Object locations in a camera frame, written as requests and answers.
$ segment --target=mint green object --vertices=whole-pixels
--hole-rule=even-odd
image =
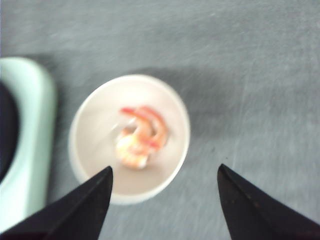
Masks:
[[[20,119],[14,158],[0,184],[2,232],[46,204],[57,96],[52,78],[34,61],[2,58],[0,67]]]

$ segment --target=gray table surface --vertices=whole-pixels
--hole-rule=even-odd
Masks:
[[[2,0],[1,54],[38,61],[58,87],[48,203],[78,185],[69,127],[99,85],[149,74],[185,101],[180,172],[151,200],[111,205],[101,240],[229,240],[221,163],[320,223],[320,1]]]

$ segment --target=black object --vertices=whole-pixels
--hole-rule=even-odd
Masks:
[[[220,202],[232,240],[320,240],[320,225],[221,165]]]
[[[0,239],[96,240],[109,207],[112,184],[112,169],[107,167],[60,200],[5,231]]]
[[[14,158],[18,131],[19,117],[16,103],[0,80],[0,183]]]

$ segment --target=bowl rim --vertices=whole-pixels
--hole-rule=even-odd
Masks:
[[[78,156],[77,147],[76,147],[76,130],[77,130],[81,113],[86,108],[90,100],[99,91],[102,91],[104,88],[107,88],[110,85],[118,84],[121,82],[132,81],[133,79],[134,81],[141,81],[141,82],[155,85],[161,88],[162,91],[167,92],[172,97],[172,100],[178,105],[178,109],[180,111],[179,114],[182,116],[182,121],[185,124],[186,139],[184,141],[182,156],[178,164],[176,165],[175,169],[170,174],[170,176],[167,177],[167,179],[165,179],[156,187],[138,194],[119,194],[119,193],[112,192],[110,202],[112,204],[117,204],[117,205],[137,204],[154,197],[155,195],[160,193],[163,189],[165,189],[172,182],[172,180],[175,178],[180,168],[182,167],[182,164],[185,161],[185,158],[187,156],[188,148],[190,144],[191,126],[190,126],[190,120],[189,120],[187,108],[184,102],[182,101],[181,97],[170,85],[150,75],[130,74],[130,75],[119,76],[105,82],[104,84],[97,87],[92,93],[90,93],[90,95],[86,97],[86,99],[81,103],[80,107],[78,108],[78,110],[76,111],[72,119],[69,135],[68,135],[68,156],[69,156],[69,161],[71,164],[72,171],[75,177],[77,178],[77,180],[80,183],[84,183],[90,178],[90,176],[86,173],[83,166],[79,162],[80,158]]]

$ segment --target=small bowl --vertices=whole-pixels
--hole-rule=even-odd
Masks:
[[[123,166],[115,143],[130,119],[123,107],[148,105],[169,128],[163,149],[141,170]],[[107,166],[113,169],[112,204],[135,204],[160,193],[177,175],[187,155],[190,121],[178,94],[163,81],[147,75],[125,75],[106,82],[82,103],[69,133],[69,158],[75,176],[85,182]]]

